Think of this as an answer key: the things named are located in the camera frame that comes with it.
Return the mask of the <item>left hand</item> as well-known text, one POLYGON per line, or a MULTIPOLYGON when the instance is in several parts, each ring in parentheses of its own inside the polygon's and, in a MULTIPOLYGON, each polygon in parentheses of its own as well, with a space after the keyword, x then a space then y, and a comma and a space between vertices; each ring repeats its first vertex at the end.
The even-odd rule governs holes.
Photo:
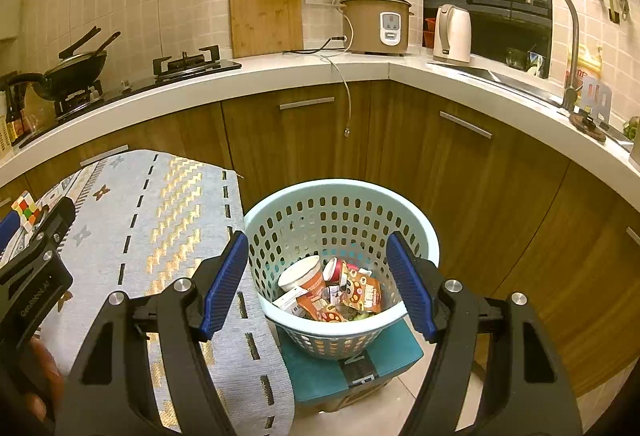
POLYGON ((34 336, 1 352, 1 422, 15 430, 48 430, 60 408, 64 378, 46 345, 34 336))

